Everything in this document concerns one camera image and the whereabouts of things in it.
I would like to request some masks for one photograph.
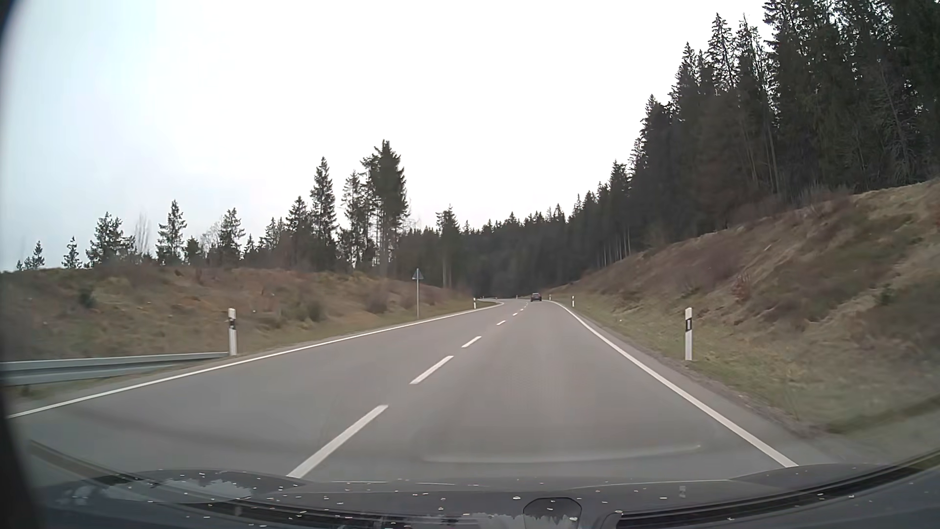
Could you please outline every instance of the dashed white lane marking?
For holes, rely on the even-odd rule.
[[[297,468],[288,473],[288,477],[301,478],[310,473],[317,465],[323,463],[323,460],[326,459],[330,454],[333,454],[337,448],[342,446],[342,444],[354,436],[356,432],[366,427],[372,419],[378,417],[383,411],[388,408],[387,404],[382,404],[376,406],[372,411],[367,413],[355,423],[352,423],[352,426],[343,430],[343,433],[337,435],[332,441],[327,442],[324,446],[316,451],[313,456],[308,457],[303,463],[297,465]]]
[[[466,344],[461,345],[461,348],[463,348],[463,347],[469,347],[470,345],[473,345],[473,342],[479,340],[480,338],[482,338],[482,336],[478,336],[478,337],[474,338],[473,340],[467,342]]]
[[[441,367],[442,365],[446,364],[447,361],[449,361],[449,360],[452,359],[452,358],[454,358],[453,355],[450,355],[450,356],[447,356],[447,357],[443,357],[443,358],[441,359],[441,361],[439,361],[439,362],[435,363],[433,366],[429,367],[429,368],[428,368],[428,371],[425,371],[424,373],[422,373],[422,374],[418,375],[417,377],[415,377],[415,379],[412,380],[411,382],[409,382],[409,384],[417,384],[417,383],[420,382],[421,380],[424,380],[425,378],[430,377],[430,376],[431,376],[431,373],[437,371],[437,369],[438,369],[439,367]]]
[[[93,394],[91,394],[91,395],[80,396],[80,397],[73,398],[73,399],[71,399],[71,400],[62,401],[62,402],[56,402],[56,403],[54,403],[54,404],[50,404],[50,405],[47,405],[47,406],[41,406],[41,407],[39,407],[39,408],[27,409],[27,410],[25,410],[25,411],[20,411],[20,412],[17,412],[17,413],[11,413],[11,414],[9,414],[9,415],[7,416],[7,418],[8,418],[8,419],[14,419],[14,418],[16,418],[16,417],[22,417],[22,416],[24,416],[24,415],[31,415],[31,414],[33,414],[33,413],[39,413],[40,411],[45,411],[45,410],[47,410],[47,409],[56,409],[56,408],[61,408],[61,407],[63,407],[63,406],[68,406],[69,404],[77,404],[77,403],[79,403],[79,402],[85,402],[86,400],[91,400],[91,399],[93,399],[93,398],[103,397],[103,396],[107,396],[107,395],[113,395],[113,394],[115,394],[115,393],[127,392],[127,391],[129,391],[129,390],[135,390],[135,389],[137,389],[137,388],[146,388],[147,386],[152,386],[152,385],[154,385],[154,384],[159,384],[159,383],[161,383],[161,382],[168,382],[168,381],[170,381],[170,380],[176,380],[176,379],[178,379],[178,378],[185,378],[185,377],[191,377],[191,376],[193,376],[193,375],[199,375],[199,374],[202,374],[202,373],[209,373],[209,371],[215,371],[215,370],[218,370],[218,369],[225,369],[225,368],[231,367],[231,366],[233,366],[233,365],[241,365],[241,364],[243,364],[243,363],[248,363],[248,362],[250,362],[250,361],[259,361],[259,360],[269,359],[269,358],[271,358],[271,357],[279,357],[279,356],[281,356],[281,355],[287,355],[287,354],[289,354],[289,353],[294,353],[294,352],[297,352],[297,351],[303,351],[303,350],[305,350],[305,349],[312,349],[312,348],[314,348],[314,347],[322,347],[322,346],[324,346],[324,345],[336,344],[336,343],[338,343],[338,342],[345,342],[345,341],[347,341],[347,340],[352,340],[352,339],[355,339],[355,338],[361,338],[361,337],[363,337],[363,336],[371,336],[372,334],[378,334],[378,333],[380,333],[380,332],[388,332],[389,330],[395,330],[395,329],[404,329],[404,328],[406,328],[406,327],[411,327],[411,326],[415,326],[415,325],[422,325],[422,324],[430,323],[430,322],[432,322],[432,321],[437,321],[437,320],[443,320],[443,319],[447,319],[447,318],[452,318],[452,317],[454,317],[454,316],[459,316],[459,315],[461,315],[461,314],[475,313],[475,312],[478,312],[478,311],[488,311],[488,310],[493,309],[493,308],[495,308],[495,307],[499,307],[499,306],[502,305],[502,304],[503,304],[503,303],[502,303],[501,301],[497,301],[496,304],[490,305],[489,307],[481,307],[481,308],[479,308],[479,309],[472,309],[472,310],[469,310],[469,311],[463,311],[462,313],[446,314],[446,315],[443,315],[443,316],[437,316],[436,318],[431,318],[431,319],[427,319],[427,320],[421,320],[421,321],[416,321],[416,322],[412,322],[412,323],[406,323],[406,324],[404,324],[404,325],[398,325],[398,326],[394,326],[394,327],[389,327],[389,328],[387,328],[387,329],[370,330],[369,332],[363,332],[363,333],[361,333],[361,334],[354,334],[353,336],[344,336],[344,337],[342,337],[342,338],[336,338],[335,340],[328,340],[328,341],[326,341],[326,342],[320,342],[319,344],[304,345],[303,347],[295,347],[295,348],[293,348],[293,349],[288,349],[288,350],[286,350],[286,351],[277,351],[277,352],[274,352],[274,353],[268,353],[268,354],[266,354],[266,355],[261,355],[261,356],[257,356],[257,357],[247,358],[247,359],[244,359],[244,360],[239,360],[239,361],[233,361],[233,362],[223,363],[223,364],[221,364],[221,365],[214,365],[214,366],[212,366],[212,367],[207,367],[207,368],[205,368],[205,369],[199,369],[199,370],[197,370],[197,371],[190,371],[190,372],[187,372],[187,373],[180,373],[179,375],[173,375],[172,377],[164,377],[164,378],[157,378],[156,380],[148,380],[147,382],[141,382],[141,383],[139,383],[139,384],[133,384],[133,385],[131,385],[131,386],[124,386],[124,387],[122,387],[122,388],[115,388],[114,390],[108,390],[108,391],[106,391],[106,392],[93,393]]]
[[[633,363],[636,365],[636,367],[639,367],[640,369],[642,369],[643,371],[645,371],[645,372],[647,373],[647,375],[649,375],[649,376],[655,378],[658,382],[660,382],[661,384],[663,384],[664,386],[666,386],[667,388],[669,388],[669,389],[672,390],[673,392],[677,393],[680,397],[682,397],[682,398],[684,398],[685,400],[689,401],[693,406],[695,406],[696,408],[701,409],[702,411],[704,411],[705,413],[707,413],[710,417],[712,417],[713,419],[715,419],[715,420],[716,420],[718,423],[720,423],[722,426],[724,426],[725,428],[727,428],[727,429],[731,430],[732,432],[734,432],[735,434],[737,434],[738,437],[740,437],[741,439],[743,439],[743,440],[745,440],[745,441],[751,443],[751,445],[753,445],[755,448],[757,448],[758,450],[762,451],[764,454],[766,454],[767,456],[769,456],[771,459],[773,459],[773,460],[776,461],[777,463],[780,463],[781,466],[784,466],[784,467],[798,467],[798,466],[799,466],[798,464],[796,464],[795,461],[793,461],[793,460],[790,459],[789,457],[786,457],[786,456],[784,456],[783,454],[781,454],[780,452],[778,452],[773,446],[767,444],[767,443],[764,442],[764,441],[761,441],[760,439],[758,439],[757,437],[755,437],[752,433],[748,432],[748,431],[745,430],[744,428],[741,428],[741,427],[738,426],[737,424],[733,423],[728,417],[725,417],[725,416],[722,415],[721,413],[718,413],[717,411],[715,411],[714,409],[712,409],[712,407],[710,407],[709,405],[705,404],[704,402],[698,400],[697,398],[695,398],[694,396],[692,396],[691,394],[689,394],[686,390],[684,390],[684,389],[680,388],[679,386],[673,384],[672,382],[670,382],[669,380],[667,380],[665,377],[663,377],[663,376],[660,375],[659,373],[656,373],[655,371],[653,371],[652,369],[650,369],[649,367],[647,367],[647,365],[646,365],[645,363],[643,363],[643,362],[637,360],[633,355],[631,355],[630,353],[628,353],[628,352],[624,351],[623,349],[621,349],[620,347],[618,347],[617,344],[614,344],[614,343],[611,342],[610,340],[607,340],[605,337],[602,336],[602,334],[601,334],[600,332],[594,330],[590,325],[586,324],[586,323],[584,322],[584,320],[582,320],[580,317],[578,317],[577,314],[573,313],[573,312],[571,311],[571,309],[569,309],[568,307],[565,307],[565,306],[562,305],[561,303],[556,303],[556,305],[558,305],[558,306],[561,307],[562,309],[568,311],[568,314],[574,316],[574,319],[578,320],[578,323],[580,323],[581,325],[583,325],[583,326],[585,327],[585,329],[591,331],[591,333],[593,333],[594,336],[597,336],[598,338],[600,338],[605,344],[610,345],[615,351],[617,351],[617,352],[619,352],[621,355],[623,355],[624,358],[626,358],[627,360],[633,362]]]

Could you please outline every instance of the sky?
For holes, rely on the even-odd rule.
[[[626,161],[716,12],[761,0],[26,0],[0,50],[0,269],[47,266],[110,212],[127,233],[177,200],[196,238],[235,207],[256,237],[383,139],[411,218],[479,227],[578,194]]]

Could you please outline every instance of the asphalt road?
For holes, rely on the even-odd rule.
[[[236,362],[34,404],[13,425],[23,443],[116,472],[313,481],[690,480],[833,460],[549,301]],[[24,460],[37,485],[66,479]]]

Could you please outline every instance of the dry grass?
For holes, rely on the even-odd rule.
[[[0,329],[6,360],[223,351],[233,307],[239,348],[252,352],[413,319],[409,286],[361,273],[185,266],[4,273]],[[384,310],[371,313],[377,292]],[[472,307],[429,286],[421,301],[422,316]]]
[[[553,292],[577,294],[579,311],[677,361],[691,306],[691,369],[810,429],[896,456],[933,448],[940,425],[877,439],[870,426],[932,409],[940,387],[940,183],[829,199],[807,193],[806,208],[645,252]]]

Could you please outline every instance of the guardrail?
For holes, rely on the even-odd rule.
[[[165,367],[228,356],[229,352],[225,351],[91,359],[3,361],[0,362],[0,377],[5,385],[26,386],[67,380],[136,375]]]

